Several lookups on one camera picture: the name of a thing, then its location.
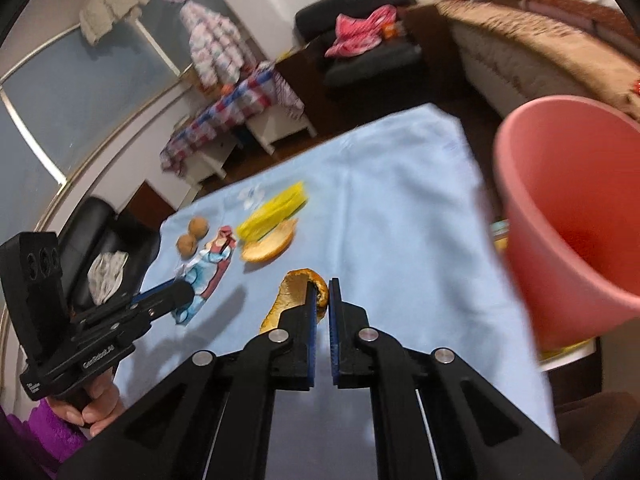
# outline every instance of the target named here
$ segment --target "black leather sofa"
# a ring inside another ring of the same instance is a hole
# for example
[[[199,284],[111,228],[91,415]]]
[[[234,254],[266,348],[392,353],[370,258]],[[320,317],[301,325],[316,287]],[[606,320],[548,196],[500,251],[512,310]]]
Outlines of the black leather sofa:
[[[320,0],[296,13],[296,31],[307,59],[321,73],[327,96],[350,121],[364,124],[428,99],[428,70],[411,37],[383,41],[360,56],[328,59],[338,14],[366,18],[378,7],[407,7],[415,0]]]
[[[158,256],[160,233],[143,226],[126,210],[118,214],[104,200],[90,196],[76,207],[58,236],[62,289],[66,304],[82,312],[94,301],[87,272],[101,253],[129,253],[118,293],[135,294]]]

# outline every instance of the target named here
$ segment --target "checkered tablecloth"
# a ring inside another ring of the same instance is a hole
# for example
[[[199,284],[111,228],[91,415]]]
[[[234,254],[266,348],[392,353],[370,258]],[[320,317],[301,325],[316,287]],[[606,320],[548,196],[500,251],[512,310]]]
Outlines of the checkered tablecloth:
[[[244,124],[247,119],[270,106],[282,104],[302,114],[302,102],[295,94],[293,96],[297,102],[281,97],[283,84],[286,85],[272,67],[253,72],[233,93],[206,108],[185,129],[172,135],[160,153],[162,170],[173,171],[181,176],[185,158],[193,155],[217,134]]]

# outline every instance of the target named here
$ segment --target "metal screw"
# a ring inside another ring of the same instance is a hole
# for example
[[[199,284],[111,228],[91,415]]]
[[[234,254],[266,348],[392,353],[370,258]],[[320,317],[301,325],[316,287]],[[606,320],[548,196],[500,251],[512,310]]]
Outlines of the metal screw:
[[[363,328],[358,332],[358,337],[363,341],[375,341],[380,334],[375,328]]]
[[[284,343],[287,339],[289,339],[289,332],[283,330],[281,328],[275,328],[269,332],[269,339],[274,343]]]
[[[211,352],[207,352],[206,350],[200,350],[193,355],[191,361],[193,361],[193,364],[196,366],[207,366],[213,361],[213,355],[211,355]]]
[[[441,362],[444,365],[448,365],[456,358],[456,355],[448,348],[438,348],[434,355],[436,357],[436,361]]]

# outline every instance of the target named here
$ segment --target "purple sleeve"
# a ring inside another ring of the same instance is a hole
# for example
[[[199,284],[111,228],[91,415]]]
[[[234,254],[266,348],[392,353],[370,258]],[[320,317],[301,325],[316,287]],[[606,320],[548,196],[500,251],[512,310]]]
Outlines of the purple sleeve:
[[[27,421],[22,422],[11,414],[6,415],[6,421],[17,436],[20,448],[51,478],[55,478],[60,464],[86,442],[84,434],[58,418],[45,400],[41,400],[40,405],[31,410]]]

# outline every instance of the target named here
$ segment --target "pink plastic basket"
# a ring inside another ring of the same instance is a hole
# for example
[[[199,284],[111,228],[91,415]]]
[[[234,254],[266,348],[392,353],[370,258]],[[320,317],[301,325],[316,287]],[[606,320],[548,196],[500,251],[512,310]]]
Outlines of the pink plastic basket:
[[[498,131],[508,261],[540,349],[640,315],[640,126],[602,103],[537,99]]]

